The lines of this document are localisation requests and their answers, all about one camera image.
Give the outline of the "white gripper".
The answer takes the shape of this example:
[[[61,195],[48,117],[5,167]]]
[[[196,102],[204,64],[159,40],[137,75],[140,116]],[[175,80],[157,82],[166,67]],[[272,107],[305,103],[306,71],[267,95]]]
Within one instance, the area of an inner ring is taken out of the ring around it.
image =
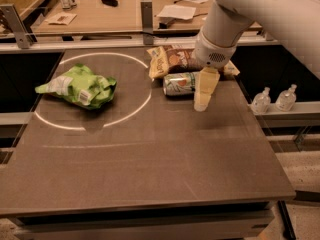
[[[235,46],[221,47],[213,44],[203,31],[196,36],[193,57],[204,67],[195,79],[194,109],[196,111],[203,112],[207,109],[220,79],[216,68],[224,67],[235,51]]]

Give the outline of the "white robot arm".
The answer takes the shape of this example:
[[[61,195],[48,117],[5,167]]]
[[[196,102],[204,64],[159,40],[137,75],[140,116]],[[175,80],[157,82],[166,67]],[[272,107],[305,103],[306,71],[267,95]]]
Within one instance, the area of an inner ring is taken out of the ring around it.
[[[258,23],[314,75],[320,74],[320,0],[214,0],[195,41],[203,67],[196,78],[194,109],[207,109],[215,73],[236,50],[242,33]]]

